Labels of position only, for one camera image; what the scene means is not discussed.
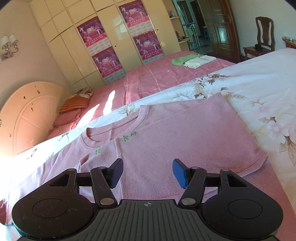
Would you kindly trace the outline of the pink knit sweater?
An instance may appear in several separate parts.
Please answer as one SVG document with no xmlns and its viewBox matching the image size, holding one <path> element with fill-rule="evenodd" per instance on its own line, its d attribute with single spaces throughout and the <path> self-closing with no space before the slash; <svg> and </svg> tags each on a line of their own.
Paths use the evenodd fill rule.
<svg viewBox="0 0 296 241">
<path fill-rule="evenodd" d="M 172 162 L 218 173 L 229 169 L 274 198 L 283 209 L 277 236 L 295 240 L 295 213 L 269 162 L 268 154 L 248 132 L 222 94 L 141 106 L 129 116 L 100 128 L 88 128 L 36 169 L 23 160 L 8 173 L 1 191 L 1 223 L 11 225 L 15 203 L 63 171 L 79 173 L 123 160 L 123 174 L 114 190 L 121 199 L 175 199 L 183 190 L 175 179 Z"/>
</svg>

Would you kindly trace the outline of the pink pillow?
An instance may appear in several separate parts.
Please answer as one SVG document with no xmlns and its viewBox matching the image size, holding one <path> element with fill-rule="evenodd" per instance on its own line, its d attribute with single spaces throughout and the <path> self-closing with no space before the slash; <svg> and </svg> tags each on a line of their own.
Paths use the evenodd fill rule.
<svg viewBox="0 0 296 241">
<path fill-rule="evenodd" d="M 71 110 L 65 113 L 61 113 L 53 122 L 54 127 L 61 127 L 79 120 L 82 113 L 82 109 Z"/>
</svg>

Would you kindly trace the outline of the orange striped pillow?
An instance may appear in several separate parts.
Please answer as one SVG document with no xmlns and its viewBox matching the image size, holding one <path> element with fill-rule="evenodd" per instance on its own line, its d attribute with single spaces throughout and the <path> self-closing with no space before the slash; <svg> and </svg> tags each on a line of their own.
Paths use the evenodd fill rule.
<svg viewBox="0 0 296 241">
<path fill-rule="evenodd" d="M 88 107 L 89 99 L 81 96 L 75 96 L 67 99 L 59 110 L 59 113 L 66 113 L 79 108 Z"/>
</svg>

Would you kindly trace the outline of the cream curved headboard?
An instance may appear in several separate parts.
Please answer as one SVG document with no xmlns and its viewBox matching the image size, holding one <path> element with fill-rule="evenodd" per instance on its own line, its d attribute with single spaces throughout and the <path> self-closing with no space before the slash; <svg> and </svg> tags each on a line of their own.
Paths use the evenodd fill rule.
<svg viewBox="0 0 296 241">
<path fill-rule="evenodd" d="M 16 90 L 1 109 L 1 154 L 16 156 L 43 142 L 71 94 L 49 82 L 31 82 Z"/>
</svg>

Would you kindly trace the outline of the pink checked bedspread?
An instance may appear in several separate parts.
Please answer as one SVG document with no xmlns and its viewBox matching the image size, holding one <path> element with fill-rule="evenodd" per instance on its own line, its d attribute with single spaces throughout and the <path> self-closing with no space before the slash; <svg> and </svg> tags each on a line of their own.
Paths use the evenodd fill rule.
<svg viewBox="0 0 296 241">
<path fill-rule="evenodd" d="M 220 58 L 196 69 L 185 66 L 174 66 L 171 63 L 173 59 L 189 54 L 194 54 L 194 52 L 181 51 L 165 56 L 132 69 L 124 78 L 93 91 L 88 107 L 82 108 L 79 120 L 59 128 L 53 127 L 49 131 L 47 139 L 74 129 L 79 123 L 82 123 L 81 119 L 91 109 L 94 110 L 94 113 L 93 115 L 88 115 L 89 120 L 85 120 L 86 123 L 102 116 L 103 109 L 111 93 L 114 93 L 114 97 L 111 98 L 111 110 L 114 110 L 154 93 L 234 65 L 234 62 Z"/>
</svg>

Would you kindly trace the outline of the lower left purple poster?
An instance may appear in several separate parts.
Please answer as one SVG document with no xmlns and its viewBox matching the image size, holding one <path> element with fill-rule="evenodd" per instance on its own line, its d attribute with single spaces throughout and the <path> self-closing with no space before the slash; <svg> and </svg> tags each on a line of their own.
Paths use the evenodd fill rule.
<svg viewBox="0 0 296 241">
<path fill-rule="evenodd" d="M 92 58 L 105 84 L 125 77 L 125 71 L 112 46 L 93 55 Z"/>
</svg>

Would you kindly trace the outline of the purple poster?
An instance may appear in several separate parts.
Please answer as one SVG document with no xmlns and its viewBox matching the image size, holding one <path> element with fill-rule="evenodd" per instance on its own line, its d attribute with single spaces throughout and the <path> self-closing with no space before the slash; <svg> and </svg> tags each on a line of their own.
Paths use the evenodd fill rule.
<svg viewBox="0 0 296 241">
<path fill-rule="evenodd" d="M 79 25 L 77 30 L 81 35 L 90 56 L 111 47 L 107 34 L 97 16 Z"/>
<path fill-rule="evenodd" d="M 105 84 L 125 77 L 125 71 L 112 46 L 93 55 L 92 58 Z"/>
<path fill-rule="evenodd" d="M 155 31 L 148 31 L 133 37 L 138 52 L 144 64 L 164 57 L 161 45 Z"/>
<path fill-rule="evenodd" d="M 119 10 L 132 36 L 153 30 L 151 20 L 142 1 L 132 1 L 122 4 Z"/>
</svg>

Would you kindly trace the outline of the white floral bed sheet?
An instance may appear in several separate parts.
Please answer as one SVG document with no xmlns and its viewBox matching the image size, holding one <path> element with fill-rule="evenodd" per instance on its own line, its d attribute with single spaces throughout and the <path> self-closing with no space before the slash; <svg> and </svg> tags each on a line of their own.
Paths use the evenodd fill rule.
<svg viewBox="0 0 296 241">
<path fill-rule="evenodd" d="M 18 157 L 1 156 L 1 220 L 23 181 L 87 127 L 101 127 L 134 113 L 141 105 L 203 99 L 221 93 L 255 135 L 290 202 L 295 205 L 295 50 L 286 48 L 144 96 L 127 87 L 137 76 L 160 72 L 162 60 L 133 70 L 126 78 L 94 92 L 79 123 L 53 131 L 48 140 Z"/>
</svg>

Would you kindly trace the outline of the white folded cloth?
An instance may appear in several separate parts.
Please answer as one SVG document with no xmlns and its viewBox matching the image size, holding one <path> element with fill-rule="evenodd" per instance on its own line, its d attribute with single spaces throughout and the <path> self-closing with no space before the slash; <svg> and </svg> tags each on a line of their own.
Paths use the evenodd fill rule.
<svg viewBox="0 0 296 241">
<path fill-rule="evenodd" d="M 213 56 L 208 56 L 208 55 L 202 55 L 202 56 L 199 56 L 199 57 L 196 57 L 196 58 L 193 58 L 191 60 L 188 60 L 184 63 L 184 66 L 185 67 L 188 67 L 188 68 L 199 68 L 205 64 L 208 64 L 212 61 L 215 61 L 217 58 L 216 57 L 213 57 Z"/>
</svg>

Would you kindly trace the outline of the green folded cloth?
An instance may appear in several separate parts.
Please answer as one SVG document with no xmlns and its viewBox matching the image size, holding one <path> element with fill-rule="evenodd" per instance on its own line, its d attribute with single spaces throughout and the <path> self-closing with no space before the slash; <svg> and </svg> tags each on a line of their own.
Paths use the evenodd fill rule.
<svg viewBox="0 0 296 241">
<path fill-rule="evenodd" d="M 194 59 L 194 58 L 197 58 L 197 57 L 201 57 L 201 56 L 202 56 L 201 54 L 189 54 L 189 55 L 186 55 L 186 56 L 183 56 L 183 57 L 173 59 L 171 61 L 171 63 L 174 66 L 183 66 L 187 61 L 189 61 L 191 59 Z"/>
</svg>

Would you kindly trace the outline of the cream wardrobe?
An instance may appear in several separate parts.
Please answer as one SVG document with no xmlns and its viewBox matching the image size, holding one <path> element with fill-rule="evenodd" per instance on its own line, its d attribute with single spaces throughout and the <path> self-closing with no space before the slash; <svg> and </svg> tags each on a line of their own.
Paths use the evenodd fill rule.
<svg viewBox="0 0 296 241">
<path fill-rule="evenodd" d="M 188 49 L 172 1 L 31 1 L 74 90 L 98 89 L 134 68 Z"/>
</svg>

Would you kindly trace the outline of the lower right purple poster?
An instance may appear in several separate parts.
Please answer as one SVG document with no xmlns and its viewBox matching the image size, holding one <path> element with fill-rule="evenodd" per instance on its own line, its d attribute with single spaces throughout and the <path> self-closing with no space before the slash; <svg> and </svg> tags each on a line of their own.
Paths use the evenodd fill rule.
<svg viewBox="0 0 296 241">
<path fill-rule="evenodd" d="M 133 37 L 138 52 L 144 64 L 164 57 L 161 45 L 155 31 L 148 31 Z"/>
</svg>

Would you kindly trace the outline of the dark wooden door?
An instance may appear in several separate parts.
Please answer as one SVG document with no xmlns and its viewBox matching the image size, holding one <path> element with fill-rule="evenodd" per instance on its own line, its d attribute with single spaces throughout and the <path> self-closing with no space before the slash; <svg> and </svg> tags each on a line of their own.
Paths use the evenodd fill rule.
<svg viewBox="0 0 296 241">
<path fill-rule="evenodd" d="M 240 60 L 236 24 L 227 0 L 198 1 L 212 43 L 213 54 L 234 63 Z"/>
</svg>

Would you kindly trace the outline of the upper left purple poster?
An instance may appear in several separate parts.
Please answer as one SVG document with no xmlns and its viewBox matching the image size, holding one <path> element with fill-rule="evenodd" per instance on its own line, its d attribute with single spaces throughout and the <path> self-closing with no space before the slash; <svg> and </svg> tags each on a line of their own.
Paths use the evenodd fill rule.
<svg viewBox="0 0 296 241">
<path fill-rule="evenodd" d="M 77 30 L 81 35 L 90 56 L 111 47 L 107 34 L 97 16 L 79 25 Z"/>
</svg>

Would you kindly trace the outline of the upper right purple poster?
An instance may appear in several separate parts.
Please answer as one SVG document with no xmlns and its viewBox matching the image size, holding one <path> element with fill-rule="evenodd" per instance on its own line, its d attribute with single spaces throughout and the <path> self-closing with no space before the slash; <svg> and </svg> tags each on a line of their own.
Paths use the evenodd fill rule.
<svg viewBox="0 0 296 241">
<path fill-rule="evenodd" d="M 142 1 L 132 1 L 122 4 L 119 10 L 132 36 L 153 30 L 151 20 Z"/>
</svg>

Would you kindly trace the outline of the wooden side cabinet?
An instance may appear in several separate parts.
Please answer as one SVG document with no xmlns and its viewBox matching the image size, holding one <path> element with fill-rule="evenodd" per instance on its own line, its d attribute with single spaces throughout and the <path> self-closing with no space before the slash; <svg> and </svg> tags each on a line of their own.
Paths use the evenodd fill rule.
<svg viewBox="0 0 296 241">
<path fill-rule="evenodd" d="M 296 40 L 289 37 L 282 37 L 286 48 L 296 49 Z"/>
</svg>

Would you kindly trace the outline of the dark wooden chair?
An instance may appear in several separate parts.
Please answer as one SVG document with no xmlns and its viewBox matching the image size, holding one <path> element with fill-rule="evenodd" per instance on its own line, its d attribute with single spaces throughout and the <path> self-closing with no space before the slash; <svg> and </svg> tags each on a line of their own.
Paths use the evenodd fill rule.
<svg viewBox="0 0 296 241">
<path fill-rule="evenodd" d="M 257 16 L 255 18 L 257 27 L 257 43 L 251 47 L 244 47 L 246 58 L 258 57 L 275 51 L 274 22 L 271 18 Z"/>
</svg>

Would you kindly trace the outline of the wall lamp fixture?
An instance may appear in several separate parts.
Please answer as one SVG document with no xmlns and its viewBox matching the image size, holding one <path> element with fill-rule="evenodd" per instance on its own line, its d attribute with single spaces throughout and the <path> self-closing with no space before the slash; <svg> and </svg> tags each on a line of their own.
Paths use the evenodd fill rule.
<svg viewBox="0 0 296 241">
<path fill-rule="evenodd" d="M 18 41 L 15 34 L 1 38 L 1 61 L 12 58 L 19 51 Z"/>
</svg>

